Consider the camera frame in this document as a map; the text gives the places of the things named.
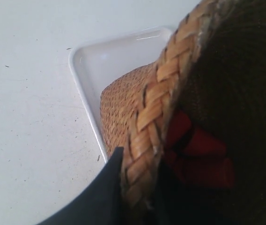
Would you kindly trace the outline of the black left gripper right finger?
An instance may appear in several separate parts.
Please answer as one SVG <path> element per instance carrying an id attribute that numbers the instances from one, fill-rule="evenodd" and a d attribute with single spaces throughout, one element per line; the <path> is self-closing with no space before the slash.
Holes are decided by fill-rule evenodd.
<path id="1" fill-rule="evenodd" d="M 153 209 L 145 218 L 147 225 L 192 225 L 194 218 L 190 212 L 183 184 L 173 171 L 160 163 L 158 180 L 152 198 Z"/>

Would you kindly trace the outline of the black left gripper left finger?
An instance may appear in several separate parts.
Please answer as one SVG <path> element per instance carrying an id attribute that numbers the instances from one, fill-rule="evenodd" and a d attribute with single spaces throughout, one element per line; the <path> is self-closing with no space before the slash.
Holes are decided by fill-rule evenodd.
<path id="1" fill-rule="evenodd" d="M 41 225 L 124 225 L 120 191 L 122 147 L 116 147 L 111 158 L 71 203 L 42 221 Z"/>

